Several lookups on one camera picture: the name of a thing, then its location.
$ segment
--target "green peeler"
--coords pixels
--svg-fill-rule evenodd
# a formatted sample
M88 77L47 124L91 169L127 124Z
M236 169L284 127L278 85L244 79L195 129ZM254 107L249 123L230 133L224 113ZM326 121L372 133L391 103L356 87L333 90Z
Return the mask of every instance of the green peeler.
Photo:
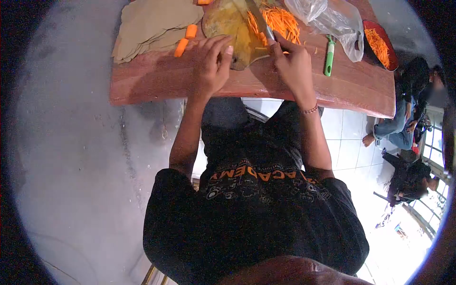
M326 53L326 63L325 63L325 75L331 76L332 70L332 60L334 58L334 46L336 45L337 39L334 36L326 35L328 38L328 52Z

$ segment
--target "carrot piece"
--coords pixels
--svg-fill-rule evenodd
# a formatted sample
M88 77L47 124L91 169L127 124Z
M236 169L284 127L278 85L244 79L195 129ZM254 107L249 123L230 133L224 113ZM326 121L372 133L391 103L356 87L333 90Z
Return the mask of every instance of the carrot piece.
M389 54L388 46L385 41L380 37L380 35L375 31L375 29L366 29L364 30L366 39L369 42L373 52L378 57L380 62L386 67L389 68Z
M262 4L267 7L266 9L263 9L262 14L268 26L272 30L278 31L285 39L291 41L292 43L300 44L300 30L298 28L298 22L296 21L293 14L291 14L287 10L278 7L271 7L269 6L269 4L264 2L262 2ZM247 22L250 31L257 36L257 38L263 43L263 45L266 46L268 44L267 39L263 33L259 32L258 24L256 22L255 17L252 15L250 11L248 11L247 13Z
M174 57L181 57L182 54L184 53L185 47L188 44L188 39L182 38L179 41L179 44L176 47L176 50L174 51Z
M212 0L198 0L198 5L209 5L212 3Z
M187 29L185 30L185 38L188 40L193 39L197 35L197 30L198 30L197 25L194 25L194 24L188 25Z

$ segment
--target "bare foot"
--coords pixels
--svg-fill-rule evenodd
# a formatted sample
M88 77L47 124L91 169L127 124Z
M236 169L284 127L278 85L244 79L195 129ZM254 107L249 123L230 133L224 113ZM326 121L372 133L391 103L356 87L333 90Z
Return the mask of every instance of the bare foot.
M363 137L363 144L365 147L368 147L371 145L371 143L375 142L375 138L373 137L373 133L370 133Z

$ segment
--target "knife blade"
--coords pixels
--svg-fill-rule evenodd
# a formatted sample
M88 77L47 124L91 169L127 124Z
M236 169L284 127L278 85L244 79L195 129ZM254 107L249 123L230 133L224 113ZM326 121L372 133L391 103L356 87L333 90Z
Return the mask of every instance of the knife blade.
M274 34L272 33L271 28L268 26L268 24L264 20L263 14L260 12L255 1L254 0L245 0L245 3L247 4L247 8L249 9L249 11L252 13L252 15L256 19L259 31L263 32L267 39L271 39L271 40L275 41Z

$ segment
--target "red bowl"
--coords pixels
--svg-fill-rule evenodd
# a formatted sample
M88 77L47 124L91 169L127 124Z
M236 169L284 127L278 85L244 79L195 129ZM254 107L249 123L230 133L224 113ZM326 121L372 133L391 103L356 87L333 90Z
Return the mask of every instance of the red bowl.
M375 56L375 59L378 60L378 62L386 69L389 71L394 71L398 68L399 66L399 60L396 56L396 53L394 52L393 45L391 44L391 41L388 38L388 35L386 34L385 30L383 29L382 26L377 24L376 22L372 22L369 20L363 20L363 26L365 30L370 30L374 29L377 34L382 38L382 40L386 43L386 46L388 47L388 56L389 56L389 68L386 68L381 61L378 59L377 55L373 52L369 41L364 37L364 52L369 54L373 54Z

